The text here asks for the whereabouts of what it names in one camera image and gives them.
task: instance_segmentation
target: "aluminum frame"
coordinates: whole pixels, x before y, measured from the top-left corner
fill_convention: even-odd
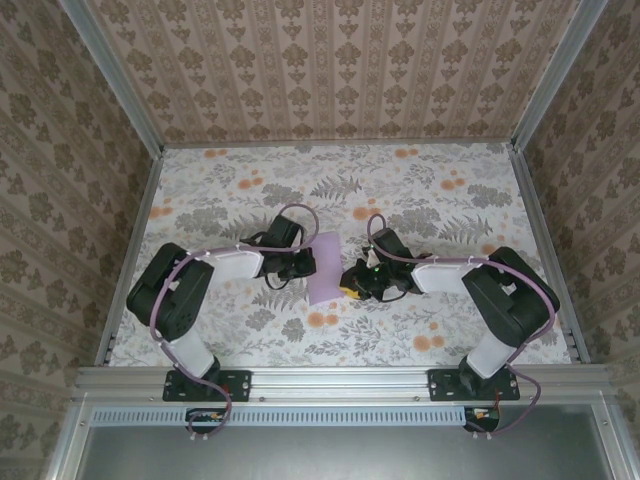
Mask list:
[[[260,407],[473,406],[491,402],[431,402],[424,367],[251,368],[248,405]],[[90,431],[93,410],[100,406],[163,408],[162,389],[169,369],[163,367],[80,370],[72,406],[65,420],[47,480],[75,479]],[[615,391],[604,365],[522,365],[543,388],[540,404],[591,405],[607,460],[616,480],[639,479],[638,460],[615,403]],[[520,384],[528,404],[534,388]],[[216,407],[221,403],[171,403],[171,406]]]
[[[509,137],[449,137],[449,138],[338,138],[331,140],[269,140],[260,142],[204,142],[167,143],[168,150],[189,150],[192,148],[240,148],[240,147],[318,147],[326,145],[428,145],[452,143],[508,143]]]
[[[607,0],[585,0],[578,5],[575,15],[513,132],[512,138],[516,148],[524,149],[531,140],[606,5]]]
[[[135,89],[127,78],[126,68],[120,64],[109,47],[87,2],[84,0],[61,0],[60,3],[80,33],[80,37],[89,49],[93,60],[100,67],[100,71],[115,93],[118,102],[122,105],[151,158],[157,160],[162,152],[162,133],[147,114],[144,99],[141,100],[135,93]]]
[[[149,221],[149,213],[151,212],[153,198],[155,197],[156,188],[160,181],[160,173],[162,172],[163,164],[164,157],[160,157],[151,165],[151,171],[149,172],[147,185],[145,187],[144,194],[142,195],[142,200],[140,201],[140,208],[138,209],[136,222],[133,225],[133,230],[131,231],[131,238],[129,239],[129,245],[127,246],[127,253],[125,254],[124,261],[122,263],[122,270],[120,271],[118,283],[116,284],[116,289],[113,294],[113,300],[109,307],[107,321],[102,332],[102,337],[100,338],[100,345],[98,346],[94,365],[103,365],[107,360],[111,343],[115,341],[115,334],[118,331],[120,322],[122,321],[127,294],[131,287],[131,280],[136,269],[138,253],[140,252],[144,231],[147,226],[147,222]]]
[[[553,248],[553,242],[551,241],[551,235],[547,228],[547,222],[544,219],[542,213],[542,207],[538,201],[536,190],[529,173],[529,167],[525,159],[524,153],[521,150],[517,150],[513,147],[509,148],[509,157],[511,158],[511,165],[520,188],[520,195],[522,196],[522,203],[524,204],[525,211],[529,217],[529,223],[531,225],[531,231],[533,232],[533,238],[538,247],[538,253],[540,254],[540,260],[542,262],[542,268],[546,275],[546,279],[549,282],[549,286],[556,292],[560,299],[560,305],[562,306],[560,312],[558,312],[558,318],[563,324],[563,328],[568,330],[569,335],[565,335],[567,340],[567,347],[575,347],[577,351],[577,360],[583,363],[589,363],[591,357],[587,350],[587,344],[584,341],[580,324],[578,323],[578,317],[576,316],[575,309],[573,308],[573,302],[569,295],[569,289],[564,281],[562,269],[560,268],[560,262],[556,256],[556,251]]]

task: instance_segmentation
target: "table surface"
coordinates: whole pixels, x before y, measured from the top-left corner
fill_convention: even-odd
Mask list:
[[[234,245],[292,202],[313,207],[322,232],[339,233],[345,269],[367,243],[368,217],[381,212],[414,255],[507,245],[542,275],[505,145],[422,144],[169,150],[133,280],[164,243]],[[303,210],[292,218],[313,225]],[[222,365],[246,367],[452,365],[487,328],[468,295],[314,306],[306,296],[304,280],[277,292],[263,279],[228,282],[208,290],[195,328]],[[570,363],[559,325],[516,363]],[[170,363],[125,311],[110,365]]]

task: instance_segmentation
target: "black mounting bracket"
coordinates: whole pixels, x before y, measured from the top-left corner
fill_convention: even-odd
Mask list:
[[[458,368],[434,368],[427,371],[429,396],[432,402],[520,400],[516,376],[506,368],[498,370],[485,388],[472,395],[463,384]]]
[[[251,394],[250,370],[220,370],[216,384],[234,402],[248,402]],[[185,377],[178,370],[167,373],[162,400],[165,402],[224,402],[218,392]]]

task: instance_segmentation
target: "vent slot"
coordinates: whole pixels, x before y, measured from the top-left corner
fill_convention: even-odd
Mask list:
[[[193,407],[98,407],[92,427],[185,426]],[[466,423],[464,407],[234,407],[228,426],[355,427],[455,426]],[[208,425],[193,422],[195,426]]]

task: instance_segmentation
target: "purple cloth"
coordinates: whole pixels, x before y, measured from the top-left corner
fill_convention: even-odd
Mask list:
[[[311,248],[316,259],[316,273],[307,278],[309,305],[344,297],[344,292],[339,288],[342,260],[338,232],[319,234]]]

